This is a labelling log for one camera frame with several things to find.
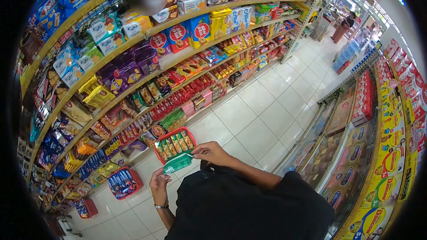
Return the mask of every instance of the person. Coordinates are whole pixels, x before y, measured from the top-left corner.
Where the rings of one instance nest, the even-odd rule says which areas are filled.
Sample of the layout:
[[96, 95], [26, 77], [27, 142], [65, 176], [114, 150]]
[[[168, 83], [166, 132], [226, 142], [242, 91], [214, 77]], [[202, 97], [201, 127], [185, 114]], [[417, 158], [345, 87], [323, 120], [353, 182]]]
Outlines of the person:
[[200, 171], [184, 178], [178, 189], [176, 216], [169, 210], [163, 168], [149, 183], [154, 207], [176, 239], [323, 239], [334, 209], [301, 176], [279, 177], [227, 154], [217, 142], [192, 152]]
[[353, 11], [350, 11], [350, 16], [348, 16], [347, 18], [345, 18], [341, 22], [341, 25], [336, 28], [334, 35], [331, 36], [331, 38], [332, 38], [332, 40], [334, 41], [335, 44], [337, 44], [339, 42], [339, 40], [341, 40], [342, 36], [345, 33], [347, 33], [347, 31], [351, 27], [353, 27], [354, 19], [355, 18], [356, 18], [356, 14]]

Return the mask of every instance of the red shopping basket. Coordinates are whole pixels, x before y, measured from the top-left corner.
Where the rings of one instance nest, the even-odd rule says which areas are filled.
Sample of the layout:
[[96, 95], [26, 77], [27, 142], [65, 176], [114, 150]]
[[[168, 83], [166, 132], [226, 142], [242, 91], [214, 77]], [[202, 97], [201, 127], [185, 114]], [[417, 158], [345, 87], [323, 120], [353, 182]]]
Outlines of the red shopping basket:
[[[171, 136], [174, 136], [174, 135], [176, 135], [177, 133], [180, 133], [180, 132], [182, 132], [182, 131], [186, 131], [187, 132], [187, 135], [189, 136], [189, 138], [191, 139], [191, 141], [193, 142], [193, 144], [194, 144], [194, 147], [197, 147], [197, 143], [195, 142], [195, 138], [194, 138], [194, 136], [193, 136], [193, 134], [188, 130], [188, 128], [187, 127], [179, 127], [178, 129], [175, 129], [175, 130], [173, 130], [173, 131], [171, 131], [170, 133], [168, 133], [168, 134], [166, 134], [166, 135], [164, 135], [164, 136], [162, 136], [162, 137], [160, 137], [159, 139], [157, 139], [156, 140], [156, 142], [158, 142], [158, 141], [162, 141], [162, 140], [164, 140], [164, 139], [167, 139], [167, 138], [169, 138], [169, 137], [171, 137]], [[160, 162], [163, 164], [163, 165], [166, 165], [166, 163], [163, 161], [163, 159], [160, 157], [160, 154], [159, 154], [159, 152], [158, 152], [158, 150], [157, 150], [157, 148], [156, 148], [156, 146], [154, 146], [154, 152], [156, 152], [156, 156], [157, 156], [157, 158], [158, 158], [158, 160], [160, 160]]]
[[136, 189], [135, 189], [135, 191], [133, 191], [132, 193], [130, 193], [130, 194], [128, 194], [128, 195], [126, 195], [126, 196], [124, 196], [124, 197], [122, 197], [122, 198], [116, 198], [117, 200], [123, 200], [123, 199], [125, 199], [126, 197], [128, 197], [128, 196], [130, 196], [130, 195], [133, 195], [133, 194], [135, 194], [136, 193], [136, 191], [138, 191], [141, 187], [143, 187], [144, 186], [144, 183], [142, 182], [142, 180], [141, 180], [141, 177], [139, 176], [139, 174], [137, 173], [137, 171], [136, 170], [132, 170], [132, 169], [130, 169], [130, 168], [128, 168], [128, 167], [122, 167], [122, 168], [120, 168], [120, 169], [118, 169], [118, 170], [116, 170], [114, 173], [112, 173], [111, 175], [114, 175], [114, 174], [116, 174], [117, 172], [119, 172], [119, 171], [121, 171], [121, 170], [128, 170], [129, 171], [129, 173], [131, 174], [131, 176], [132, 176], [132, 178], [135, 180], [135, 182], [136, 182]]

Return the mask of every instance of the store aisle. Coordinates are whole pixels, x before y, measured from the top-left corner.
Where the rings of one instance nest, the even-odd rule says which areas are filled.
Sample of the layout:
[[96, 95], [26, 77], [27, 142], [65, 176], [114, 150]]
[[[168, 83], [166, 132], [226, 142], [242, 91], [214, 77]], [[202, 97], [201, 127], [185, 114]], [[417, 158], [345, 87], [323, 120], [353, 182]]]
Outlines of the store aisle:
[[[322, 42], [302, 40], [286, 63], [268, 65], [193, 117], [187, 127], [197, 142], [218, 141], [232, 156], [273, 171], [317, 112], [319, 89], [337, 77], [330, 66], [345, 40], [335, 45], [329, 36], [325, 35]], [[176, 211], [176, 191], [181, 181], [196, 172], [199, 164], [199, 160], [193, 160], [189, 167], [171, 174], [167, 191], [172, 212]], [[98, 215], [84, 220], [76, 210], [70, 213], [70, 226], [75, 232], [80, 231], [83, 238], [69, 236], [66, 240], [160, 240], [167, 235], [148, 187], [152, 172], [162, 164], [153, 154], [134, 166], [144, 187], [119, 201], [105, 186], [92, 196]]]

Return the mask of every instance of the snack shelf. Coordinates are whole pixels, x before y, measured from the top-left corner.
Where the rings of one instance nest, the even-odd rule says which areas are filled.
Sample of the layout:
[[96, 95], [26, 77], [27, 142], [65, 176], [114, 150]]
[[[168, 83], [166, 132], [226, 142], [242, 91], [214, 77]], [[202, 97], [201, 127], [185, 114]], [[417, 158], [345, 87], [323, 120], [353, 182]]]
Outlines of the snack shelf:
[[350, 135], [349, 132], [351, 129], [353, 129], [354, 126], [352, 124], [348, 124], [345, 128], [344, 134], [341, 136], [341, 139], [339, 141], [339, 146], [337, 148], [338, 152], [335, 152], [334, 157], [332, 158], [333, 164], [329, 166], [329, 168], [326, 170], [326, 173], [323, 175], [322, 179], [320, 179], [319, 184], [314, 189], [318, 194], [323, 190], [323, 188], [328, 183], [329, 178], [331, 177], [334, 169], [336, 168], [336, 165], [338, 164], [338, 158], [341, 157], [342, 153], [344, 152], [345, 143], [348, 140], [348, 136]]
[[[287, 19], [295, 19], [295, 18], [297, 18], [297, 17], [299, 17], [300, 16], [300, 14], [297, 14], [297, 15], [291, 15], [291, 16], [289, 16], [289, 17], [285, 17], [285, 18], [280, 18], [280, 19], [275, 19], [275, 20], [272, 20], [272, 21], [268, 21], [269, 22], [269, 24], [272, 24], [272, 22], [273, 21], [276, 21], [276, 22], [281, 22], [281, 21], [285, 21], [285, 20], [287, 20]], [[175, 66], [176, 64], [178, 64], [178, 63], [180, 63], [181, 61], [184, 61], [185, 59], [187, 59], [187, 58], [189, 58], [189, 57], [191, 57], [191, 56], [193, 56], [193, 55], [195, 55], [196, 53], [198, 53], [198, 52], [200, 52], [200, 51], [203, 51], [203, 50], [205, 50], [205, 49], [207, 49], [208, 47], [210, 47], [210, 46], [213, 46], [213, 45], [215, 45], [215, 44], [218, 44], [218, 43], [220, 43], [220, 42], [222, 42], [222, 41], [224, 41], [224, 40], [227, 40], [227, 39], [229, 39], [229, 38], [231, 38], [231, 37], [233, 37], [233, 36], [235, 36], [235, 35], [238, 35], [238, 34], [241, 34], [241, 33], [244, 33], [244, 32], [246, 32], [246, 31], [249, 31], [249, 30], [253, 30], [253, 29], [256, 29], [256, 28], [259, 28], [259, 27], [263, 27], [263, 26], [265, 26], [264, 25], [264, 22], [263, 23], [260, 23], [260, 24], [255, 24], [255, 25], [253, 25], [253, 26], [250, 26], [250, 27], [248, 27], [248, 28], [244, 28], [244, 29], [241, 29], [241, 30], [239, 30], [239, 31], [237, 31], [236, 33], [234, 33], [234, 34], [230, 34], [230, 35], [226, 35], [226, 36], [224, 36], [224, 37], [221, 37], [221, 38], [219, 38], [218, 40], [216, 40], [216, 41], [214, 41], [214, 42], [211, 42], [211, 43], [209, 43], [209, 45], [204, 45], [203, 47], [200, 47], [200, 48], [198, 48], [198, 49], [193, 49], [191, 52], [189, 52], [189, 53], [184, 53], [184, 54], [181, 54], [181, 55], [179, 55], [179, 53], [177, 53], [178, 54], [178, 56], [177, 56], [177, 58], [176, 59], [173, 59], [173, 61], [171, 62], [171, 63], [169, 63], [168, 64], [168, 66], [167, 67], [165, 67], [165, 68], [163, 68], [161, 71], [155, 71], [155, 72], [153, 72], [152, 74], [150, 74], [149, 76], [147, 76], [147, 77], [145, 77], [145, 78], [143, 78], [140, 82], [138, 81], [137, 83], [135, 83], [134, 85], [132, 85], [132, 87], [130, 87], [130, 88], [128, 88], [126, 91], [124, 91], [123, 93], [126, 93], [126, 96], [127, 95], [129, 95], [129, 94], [131, 94], [132, 92], [134, 92], [137, 88], [139, 88], [139, 87], [141, 87], [144, 83], [146, 83], [147, 81], [149, 81], [150, 79], [152, 79], [153, 77], [155, 77], [155, 76], [157, 76], [157, 75], [159, 75], [159, 74], [161, 74], [162, 72], [164, 72], [164, 71], [166, 71], [166, 70], [168, 70], [169, 68], [171, 68], [171, 67], [173, 67], [173, 66]], [[48, 116], [48, 118], [46, 119], [46, 121], [45, 121], [45, 124], [44, 124], [44, 126], [43, 126], [43, 128], [42, 128], [42, 130], [41, 130], [41, 132], [40, 132], [40, 135], [38, 136], [38, 138], [37, 138], [37, 140], [36, 140], [36, 142], [35, 142], [35, 147], [34, 147], [34, 152], [32, 153], [32, 156], [31, 156], [31, 159], [30, 159], [30, 162], [29, 162], [29, 174], [28, 174], [28, 176], [27, 176], [27, 178], [26, 178], [26, 183], [27, 184], [29, 184], [29, 180], [30, 180], [30, 177], [31, 177], [31, 169], [32, 169], [32, 166], [33, 166], [33, 164], [34, 164], [34, 161], [35, 161], [35, 158], [36, 158], [36, 155], [37, 155], [37, 153], [38, 153], [38, 150], [39, 150], [39, 148], [40, 148], [40, 145], [41, 145], [41, 143], [43, 142], [43, 140], [44, 140], [44, 137], [45, 137], [45, 135], [46, 135], [46, 133], [47, 133], [47, 131], [49, 130], [49, 127], [50, 127], [50, 125], [51, 124], [53, 124], [53, 122], [55, 121], [55, 119], [56, 119], [56, 117], [57, 117], [57, 115], [59, 115], [60, 114], [60, 112], [61, 112], [61, 109], [65, 106], [65, 104], [67, 104], [67, 102], [68, 102], [68, 100], [70, 100], [71, 98], [72, 98], [72, 96], [75, 94], [75, 93], [77, 93], [78, 92], [78, 89], [80, 88], [80, 87], [82, 87], [83, 86], [83, 84], [84, 83], [86, 83], [97, 71], [99, 71], [102, 67], [104, 67], [108, 62], [110, 62], [112, 59], [114, 59], [116, 56], [118, 56], [118, 55], [120, 55], [122, 52], [124, 52], [124, 51], [126, 51], [128, 48], [130, 48], [131, 46], [133, 46], [133, 45], [135, 45], [135, 44], [137, 44], [138, 42], [140, 42], [140, 41], [142, 41], [142, 40], [144, 40], [144, 39], [146, 39], [145, 38], [145, 35], [144, 34], [139, 34], [139, 35], [136, 35], [135, 37], [133, 37], [132, 39], [130, 39], [129, 41], [127, 41], [127, 42], [125, 42], [124, 44], [122, 44], [122, 45], [120, 45], [118, 48], [116, 48], [114, 51], [112, 51], [110, 54], [108, 54], [107, 56], [105, 56], [104, 58], [102, 58], [98, 63], [96, 63], [95, 65], [93, 65], [88, 71], [86, 71], [85, 72], [85, 74], [82, 76], [82, 78], [80, 78], [71, 88], [69, 88], [68, 89], [68, 92], [65, 94], [65, 96], [60, 100], [60, 102], [56, 105], [56, 107], [52, 110], [52, 112], [50, 113], [50, 115]], [[108, 104], [105, 108], [103, 108], [102, 110], [100, 110], [100, 112], [98, 112], [97, 114], [95, 114], [95, 116], [96, 117], [98, 117], [97, 119], [96, 119], [96, 117], [93, 117], [93, 119], [89, 122], [89, 124], [91, 124], [90, 126], [92, 126], [100, 117], [102, 117], [110, 108], [112, 108], [112, 107], [114, 107], [114, 105], [113, 104]], [[87, 124], [87, 125], [85, 125], [84, 126], [84, 128], [82, 129], [82, 131], [80, 132], [81, 133], [81, 136], [87, 131], [87, 130], [89, 130], [89, 128], [90, 128], [90, 126], [89, 126], [89, 124]], [[73, 146], [73, 145], [75, 145], [75, 143], [80, 139], [80, 137], [79, 138], [77, 138], [77, 139], [73, 139], [74, 140], [74, 142], [72, 142], [72, 145], [70, 146], [70, 148]]]
[[[378, 77], [376, 67], [374, 67], [374, 73], [375, 73], [375, 83], [377, 85], [377, 99], [378, 99], [378, 102], [381, 102], [381, 86], [380, 86], [379, 77]], [[357, 200], [354, 203], [354, 206], [351, 209], [350, 213], [348, 214], [347, 218], [345, 219], [345, 221], [341, 225], [341, 228], [335, 233], [335, 236], [333, 238], [334, 240], [341, 239], [342, 236], [344, 236], [345, 231], [349, 227], [350, 222], [352, 222], [353, 219], [355, 218], [357, 212], [359, 211], [359, 206], [362, 204], [362, 201], [364, 200], [364, 196], [365, 196], [366, 192], [368, 191], [369, 184], [371, 182], [371, 179], [372, 179], [372, 176], [373, 176], [373, 173], [375, 170], [375, 161], [377, 160], [378, 149], [380, 146], [381, 116], [382, 116], [381, 108], [378, 108], [377, 132], [375, 135], [375, 144], [374, 144], [374, 149], [372, 151], [371, 164], [369, 165], [369, 169], [368, 169], [368, 173], [366, 174], [365, 182], [362, 186], [362, 189], [360, 190], [359, 195], [357, 196]]]
[[50, 49], [56, 44], [56, 42], [76, 23], [79, 19], [81, 19], [84, 15], [86, 15], [89, 11], [96, 8], [98, 5], [103, 3], [105, 0], [89, 0], [86, 4], [84, 4], [81, 8], [76, 10], [68, 19], [66, 19], [61, 26], [56, 29], [56, 31], [52, 34], [52, 36], [46, 41], [43, 47], [40, 49], [37, 57], [34, 62], [28, 66], [28, 70], [23, 74], [24, 82], [22, 84], [22, 99], [24, 99], [24, 95], [28, 89], [28, 86], [39, 68], [44, 57], [49, 53]]
[[[231, 91], [233, 91], [234, 89], [236, 89], [236, 88], [238, 88], [239, 86], [241, 86], [241, 85], [243, 85], [244, 83], [246, 82], [246, 80], [245, 81], [243, 81], [242, 83], [240, 83], [240, 84], [238, 84], [236, 87], [231, 87], [231, 86], [229, 86], [228, 88], [227, 88], [227, 93], [230, 93]], [[193, 98], [191, 98], [189, 101], [191, 101], [191, 100], [193, 100], [193, 99], [195, 99], [196, 97], [198, 97], [201, 93], [203, 93], [206, 89], [204, 89], [202, 92], [200, 92], [200, 93], [198, 93], [198, 94], [196, 94]], [[186, 124], [186, 123], [188, 123], [193, 117], [195, 117], [197, 114], [199, 114], [200, 112], [202, 112], [203, 110], [205, 110], [205, 108], [202, 108], [202, 109], [200, 109], [200, 110], [198, 110], [198, 111], [196, 111], [195, 112], [195, 114], [193, 114], [193, 115], [191, 115], [189, 118], [187, 118], [186, 120], [185, 120], [185, 122], [184, 122], [184, 124]], [[151, 127], [153, 127], [154, 125], [157, 125], [158, 123], [160, 123], [162, 120], [159, 120], [159, 121], [157, 121], [157, 122], [155, 122]], [[129, 143], [127, 143], [125, 146], [123, 146], [123, 148], [122, 148], [122, 150], [123, 149], [125, 149], [126, 147], [128, 147], [131, 143], [133, 143], [136, 139], [134, 139], [134, 140], [132, 140], [132, 141], [130, 141]], [[154, 148], [153, 147], [147, 147], [144, 151], [142, 151], [142, 152], [133, 152], [132, 154], [134, 154], [134, 153], [137, 153], [137, 155], [136, 156], [132, 156], [131, 155], [131, 157], [129, 158], [129, 163], [128, 163], [128, 165], [130, 165], [132, 162], [134, 162], [136, 159], [138, 159], [138, 157], [141, 155], [141, 154], [146, 154], [147, 156], [150, 156], [151, 154], [153, 154], [154, 153]], [[96, 170], [94, 170], [86, 179], [84, 179], [83, 181], [81, 181], [79, 184], [77, 184], [76, 186], [75, 186], [75, 188], [74, 189], [72, 189], [72, 190], [70, 190], [70, 192], [69, 193], [67, 193], [65, 196], [64, 196], [64, 198], [66, 198], [69, 194], [71, 194], [80, 184], [82, 184], [83, 182], [85, 182], [85, 181], [87, 181], [87, 180], [89, 180], [90, 179], [90, 177], [92, 176], [92, 174], [94, 173], [94, 172], [96, 172], [99, 168], [101, 168], [101, 167], [103, 167], [103, 166], [105, 166], [108, 162], [109, 162], [110, 160], [108, 160], [108, 161], [105, 161], [104, 163], [102, 163]], [[99, 188], [99, 187], [96, 187], [96, 188], [94, 188], [94, 189], [92, 189], [89, 193], [88, 193], [88, 195], [85, 195], [85, 196], [89, 196], [89, 195], [91, 195], [93, 192], [94, 192], [94, 190], [97, 190], [97, 188]], [[47, 206], [47, 208], [46, 208], [46, 210], [48, 210], [48, 209], [50, 209], [51, 208], [51, 206], [50, 206], [50, 204], [51, 204], [51, 202], [49, 203], [49, 205]]]

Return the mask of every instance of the black top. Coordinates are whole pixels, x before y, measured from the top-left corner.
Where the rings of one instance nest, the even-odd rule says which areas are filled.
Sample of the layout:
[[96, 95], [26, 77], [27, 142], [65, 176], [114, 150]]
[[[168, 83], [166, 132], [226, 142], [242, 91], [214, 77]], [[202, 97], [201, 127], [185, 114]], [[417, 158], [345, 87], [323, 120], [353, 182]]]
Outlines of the black top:
[[184, 178], [176, 222], [166, 240], [324, 238], [334, 209], [297, 172], [286, 173], [275, 189], [262, 191], [227, 169]]
[[350, 28], [353, 27], [354, 20], [350, 19], [350, 16], [348, 16], [346, 19], [348, 24], [350, 24]]

